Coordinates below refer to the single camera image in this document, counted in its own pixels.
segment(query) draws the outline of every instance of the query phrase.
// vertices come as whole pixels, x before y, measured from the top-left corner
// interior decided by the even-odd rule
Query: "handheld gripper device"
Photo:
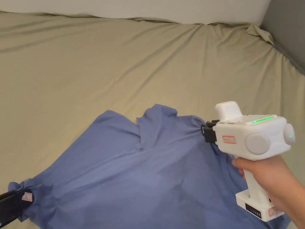
[[[242,115],[236,102],[216,105],[219,120],[202,125],[206,142],[216,143],[222,152],[248,160],[262,160],[289,151],[295,143],[293,126],[277,115]],[[248,189],[236,194],[237,204],[268,222],[284,213],[268,193],[245,171]]]

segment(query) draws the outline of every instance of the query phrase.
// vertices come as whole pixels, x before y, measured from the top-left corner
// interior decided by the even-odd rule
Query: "blue t-shirt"
[[[236,204],[247,188],[231,157],[206,143],[203,120],[155,105],[134,124],[106,111],[44,172],[9,190],[30,188],[20,220],[43,229],[286,228]]]

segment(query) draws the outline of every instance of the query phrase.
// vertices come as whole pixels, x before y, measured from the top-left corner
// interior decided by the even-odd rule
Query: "mattress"
[[[256,25],[0,13],[0,192],[50,166],[106,110],[136,122],[162,104],[211,120],[230,100],[294,125],[284,158],[305,183],[305,76]]]

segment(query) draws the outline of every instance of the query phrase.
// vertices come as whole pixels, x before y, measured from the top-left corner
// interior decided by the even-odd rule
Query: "finger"
[[[243,170],[243,169],[239,169],[238,171],[239,171],[239,173],[240,173],[241,175],[244,175],[244,170]]]
[[[247,160],[244,158],[237,158],[232,161],[232,164],[235,167],[237,167],[239,169],[245,169],[250,172],[253,171],[254,163],[255,163],[255,161]]]

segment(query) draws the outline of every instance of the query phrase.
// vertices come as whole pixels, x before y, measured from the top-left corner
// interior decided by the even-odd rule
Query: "green led light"
[[[265,120],[272,119],[272,118],[274,118],[274,117],[262,118],[262,119],[260,119],[260,120],[253,121],[253,123],[257,123],[257,122],[265,121]]]

